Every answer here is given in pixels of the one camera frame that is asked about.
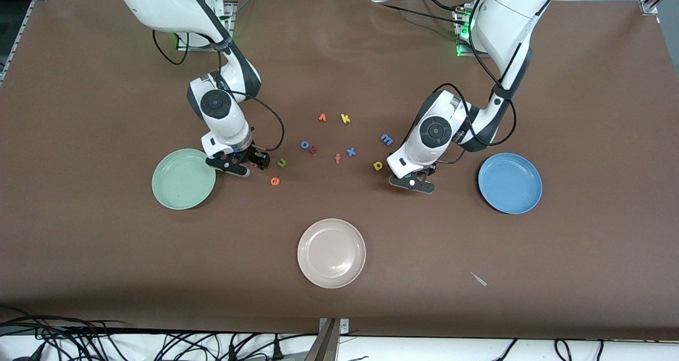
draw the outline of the brown tabletop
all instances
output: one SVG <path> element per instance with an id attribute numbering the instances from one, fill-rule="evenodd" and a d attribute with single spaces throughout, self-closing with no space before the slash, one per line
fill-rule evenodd
<path id="1" fill-rule="evenodd" d="M 2 303 L 163 329 L 313 332 L 337 316 L 363 334 L 679 339 L 679 82 L 636 3 L 554 2 L 516 134 L 440 168 L 432 195 L 390 187 L 372 164 L 440 83 L 485 106 L 492 83 L 456 57 L 449 23 L 367 0 L 253 0 L 236 26 L 259 97 L 285 122 L 272 155 L 288 165 L 219 173 L 206 202 L 174 211 L 151 175 L 168 153 L 201 148 L 207 128 L 185 94 L 216 54 L 168 64 L 122 0 L 36 4 L 0 86 Z M 272 115 L 241 108 L 256 141 L 275 144 Z M 478 192 L 499 152 L 539 170 L 533 211 L 500 214 Z M 330 217 L 367 246 L 340 289 L 308 282 L 296 258 L 301 233 Z"/>

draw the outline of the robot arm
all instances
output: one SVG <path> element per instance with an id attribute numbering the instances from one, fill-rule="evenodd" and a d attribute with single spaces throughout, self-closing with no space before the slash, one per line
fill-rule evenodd
<path id="1" fill-rule="evenodd" d="M 268 155 L 253 149 L 250 125 L 238 106 L 238 102 L 257 96 L 262 81 L 214 14 L 222 0 L 124 1 L 147 27 L 162 32 L 198 33 L 226 57 L 225 66 L 191 81 L 187 90 L 189 104 L 210 128 L 210 133 L 201 140 L 208 155 L 208 164 L 241 177 L 249 175 L 249 170 L 240 166 L 241 161 L 253 161 L 260 168 L 265 168 Z M 219 158 L 232 153 L 242 153 L 242 156 L 235 166 L 229 168 Z"/>
<path id="2" fill-rule="evenodd" d="M 499 86 L 490 103 L 480 109 L 448 91 L 430 95 L 415 117 L 405 143 L 387 159 L 394 186 L 432 192 L 433 185 L 416 179 L 417 173 L 433 173 L 435 162 L 450 142 L 469 152 L 485 149 L 495 139 L 500 120 L 528 69 L 530 37 L 551 0 L 476 0 L 471 40 L 487 52 L 500 69 Z"/>

